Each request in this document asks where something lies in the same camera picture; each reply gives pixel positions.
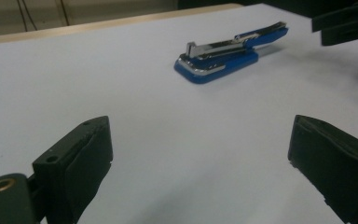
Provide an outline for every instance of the cable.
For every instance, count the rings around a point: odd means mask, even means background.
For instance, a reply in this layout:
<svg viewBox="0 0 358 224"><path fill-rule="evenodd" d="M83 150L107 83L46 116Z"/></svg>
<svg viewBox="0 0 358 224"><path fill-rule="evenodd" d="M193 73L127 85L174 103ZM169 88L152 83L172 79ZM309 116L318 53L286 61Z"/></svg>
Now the cable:
<svg viewBox="0 0 358 224"><path fill-rule="evenodd" d="M21 5L20 5L20 0L17 0L17 4L19 5L19 10L20 10L20 13L21 13L22 23L24 24L25 32L28 32L27 22L25 21L24 14L22 13L22 8L21 8Z"/></svg>
<svg viewBox="0 0 358 224"><path fill-rule="evenodd" d="M22 3L24 4L25 11L27 12L28 18L30 19L31 24L33 25L34 29L37 30L36 26L34 25L34 20L31 17L30 12L28 11L27 4L25 4L25 0L22 0Z"/></svg>
<svg viewBox="0 0 358 224"><path fill-rule="evenodd" d="M65 8L65 5L63 4L62 0L61 0L61 6L62 6L62 11L63 11L63 16L65 17L66 25L70 26L69 20L68 20L68 14L66 14L66 8Z"/></svg>

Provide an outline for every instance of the stapler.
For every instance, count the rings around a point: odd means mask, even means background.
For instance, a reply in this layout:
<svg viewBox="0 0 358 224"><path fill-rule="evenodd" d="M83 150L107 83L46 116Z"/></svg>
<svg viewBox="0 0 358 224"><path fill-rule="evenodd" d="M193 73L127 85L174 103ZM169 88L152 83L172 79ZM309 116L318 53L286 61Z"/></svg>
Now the stapler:
<svg viewBox="0 0 358 224"><path fill-rule="evenodd" d="M269 44L287 34L285 22L254 30L233 39L197 46L187 43L186 53L177 59L174 69L189 81L203 84L228 75L258 61L255 46Z"/></svg>

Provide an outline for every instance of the black robot arm part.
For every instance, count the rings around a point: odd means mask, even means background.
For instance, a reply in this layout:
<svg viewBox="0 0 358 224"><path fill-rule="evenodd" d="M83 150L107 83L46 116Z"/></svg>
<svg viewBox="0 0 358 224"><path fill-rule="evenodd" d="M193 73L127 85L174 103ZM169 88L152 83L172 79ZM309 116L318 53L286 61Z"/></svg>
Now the black robot arm part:
<svg viewBox="0 0 358 224"><path fill-rule="evenodd" d="M288 154L344 223L358 224L358 139L322 120L296 116Z"/></svg>
<svg viewBox="0 0 358 224"><path fill-rule="evenodd" d="M0 223L77 223L112 159L109 118L81 123L33 162L29 178L0 176Z"/></svg>

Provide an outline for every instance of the white table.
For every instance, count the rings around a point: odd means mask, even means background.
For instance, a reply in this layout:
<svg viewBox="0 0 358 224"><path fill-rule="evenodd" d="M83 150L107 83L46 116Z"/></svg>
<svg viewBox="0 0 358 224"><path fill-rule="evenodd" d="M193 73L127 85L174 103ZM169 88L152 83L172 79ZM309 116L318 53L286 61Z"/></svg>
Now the white table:
<svg viewBox="0 0 358 224"><path fill-rule="evenodd" d="M172 68L189 41L276 21L256 64L205 85ZM296 114L358 137L358 41L319 35L257 5L0 43L0 175L108 115L113 166L79 223L342 223L286 157Z"/></svg>

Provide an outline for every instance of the brass screw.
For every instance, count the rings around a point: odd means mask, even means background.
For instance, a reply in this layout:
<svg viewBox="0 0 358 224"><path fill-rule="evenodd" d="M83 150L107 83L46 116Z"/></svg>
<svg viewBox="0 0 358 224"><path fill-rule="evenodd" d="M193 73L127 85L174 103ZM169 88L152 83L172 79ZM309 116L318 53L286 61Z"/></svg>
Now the brass screw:
<svg viewBox="0 0 358 224"><path fill-rule="evenodd" d="M0 180L0 192L10 189L16 183L16 180L13 178L6 178Z"/></svg>

